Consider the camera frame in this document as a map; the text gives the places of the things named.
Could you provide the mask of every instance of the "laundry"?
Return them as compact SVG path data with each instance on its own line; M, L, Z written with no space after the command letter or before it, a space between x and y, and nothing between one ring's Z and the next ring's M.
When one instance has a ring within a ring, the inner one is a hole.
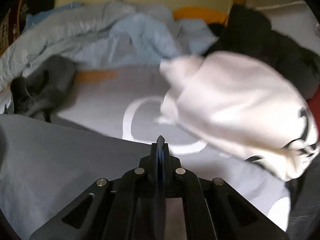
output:
M58 8L54 8L44 12L39 12L35 15L28 13L26 16L26 26L24 27L22 33L25 33L30 28L36 26L38 23L42 22L44 19L46 19L48 16L52 15L53 13L61 12L67 9L74 9L81 6L83 6L83 3L72 2L66 5L60 6Z
M0 90L27 77L53 55L82 63L78 70L155 65L162 58L204 53L216 41L204 21L174 21L161 4L114 0L64 10L17 39L0 58Z
M171 155L178 157L185 169L204 179L223 178L263 214L270 213L268 217L286 230L290 199L284 182L255 164L215 149L161 116L160 106L170 87L159 73L159 67L125 67L116 72L117 75L107 81L76 83L68 100L50 115L51 122L62 120L62 124L66 124L69 121L68 126L71 122L73 128L78 124L144 145L150 145L162 134ZM180 206L174 204L174 200L171 203L167 208L166 230L170 233L167 239L186 240Z
M59 106L68 95L76 74L74 62L60 56L47 59L27 78L11 84L14 112L46 121L50 110Z
M223 24L220 23L210 23L208 24L208 27L212 31L212 33L218 37L221 36L221 33L226 28Z
M227 28L204 55L219 50L267 63L289 80L305 100L312 98L319 86L320 57L288 36L271 30L271 23L263 14L245 6L232 7Z
M214 147L297 178L319 154L318 130L297 89L260 60L218 51L163 60L171 89L161 113Z
M320 225L319 178L320 155L300 178L287 182L292 200L287 230L291 240L309 239Z

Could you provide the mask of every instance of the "dark gray cloth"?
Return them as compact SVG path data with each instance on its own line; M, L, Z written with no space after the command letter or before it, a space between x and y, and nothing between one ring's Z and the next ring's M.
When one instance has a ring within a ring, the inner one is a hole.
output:
M319 181L320 157L317 156L300 178L287 183L293 200L287 229L291 240L308 240L320 227Z
M220 37L222 31L226 28L223 24L220 23L210 23L208 24L210 31L217 37Z
M289 80L304 99L310 99L319 86L320 57L298 43L271 30L270 21L260 12L233 5L228 26L205 56L226 50L259 59Z
M50 111L65 100L75 75L74 62L61 56L50 57L27 78L12 82L14 112L29 117L45 115L39 112Z

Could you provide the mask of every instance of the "light blue fabric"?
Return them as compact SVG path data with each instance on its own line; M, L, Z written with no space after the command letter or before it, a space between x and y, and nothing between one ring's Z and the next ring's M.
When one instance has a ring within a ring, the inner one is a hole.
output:
M113 0L63 10L20 36L0 58L0 90L30 75L52 55L81 70L158 65L162 58L202 54L216 37L202 20L176 22L162 4Z
M27 14L26 17L26 26L24 27L22 33L25 33L30 28L36 26L38 23L42 22L44 19L46 19L48 16L52 15L53 13L61 12L63 10L68 9L74 9L83 6L83 3L80 2L72 2L66 5L62 5L60 7L54 8L49 11L44 11L37 13L35 15L32 15L30 13Z

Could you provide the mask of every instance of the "screw head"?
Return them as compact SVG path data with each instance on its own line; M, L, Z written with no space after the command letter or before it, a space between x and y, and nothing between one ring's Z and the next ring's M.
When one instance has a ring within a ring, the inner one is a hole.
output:
M183 175L186 173L186 170L184 168L177 168L176 169L176 173L177 174L180 174L180 175Z
M221 179L221 178L215 178L215 179L213 180L213 183L214 183L215 185L217 185L217 186L221 186L221 185L223 185L224 180Z
M136 168L136 169L134 170L134 173L135 173L135 174L143 174L143 173L144 173L144 168Z
M106 179L98 179L97 180L97 185L99 186L99 187L103 187L104 185L106 185L107 184L107 180Z

